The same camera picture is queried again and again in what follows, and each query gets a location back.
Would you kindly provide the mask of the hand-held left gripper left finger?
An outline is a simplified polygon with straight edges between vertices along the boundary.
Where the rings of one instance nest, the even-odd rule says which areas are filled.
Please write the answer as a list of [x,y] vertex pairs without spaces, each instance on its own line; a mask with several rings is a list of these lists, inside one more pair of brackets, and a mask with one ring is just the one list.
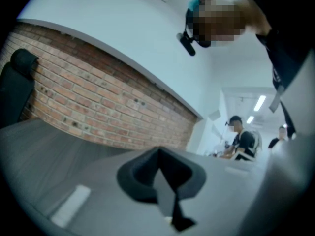
[[170,236],[158,204],[163,147],[41,166],[36,222],[50,236]]

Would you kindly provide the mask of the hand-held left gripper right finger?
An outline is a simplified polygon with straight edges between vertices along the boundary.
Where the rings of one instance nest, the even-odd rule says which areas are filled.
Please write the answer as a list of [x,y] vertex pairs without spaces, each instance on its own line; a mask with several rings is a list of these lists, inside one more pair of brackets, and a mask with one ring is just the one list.
[[172,172],[174,195],[159,193],[175,214],[170,236],[245,236],[247,215],[266,173],[266,157],[235,161],[159,148],[159,166]]

